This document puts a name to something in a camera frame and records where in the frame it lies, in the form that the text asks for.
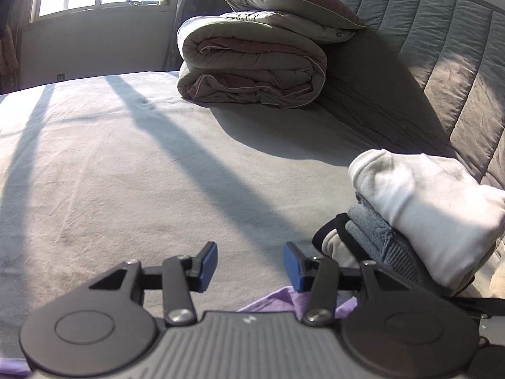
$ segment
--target pillowcase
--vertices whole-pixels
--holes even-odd
[[[220,17],[235,18],[241,21],[261,22],[272,27],[290,30],[310,38],[316,44],[342,43],[349,40],[354,31],[319,25],[313,21],[283,11],[240,11],[227,12]]]
[[[279,10],[322,26],[357,30],[365,28],[340,0],[225,0],[233,11]]]

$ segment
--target gray bedsheet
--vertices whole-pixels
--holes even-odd
[[[289,284],[282,245],[307,253],[355,203],[347,166],[369,144],[311,107],[199,106],[177,73],[66,81],[0,96],[0,357],[28,312],[128,258],[161,265],[219,245],[200,312]],[[161,294],[146,307],[162,314]]]
[[[505,188],[505,13],[471,0],[342,0],[368,26],[324,46],[316,103],[379,147],[456,157]]]

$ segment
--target quilted blanket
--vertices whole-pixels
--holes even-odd
[[[316,103],[378,147],[455,157],[505,189],[505,12],[480,0],[341,1],[368,29],[324,46]]]
[[[184,63],[177,88],[202,102],[311,103],[326,78],[326,55],[309,38],[260,22],[194,17],[178,32]]]

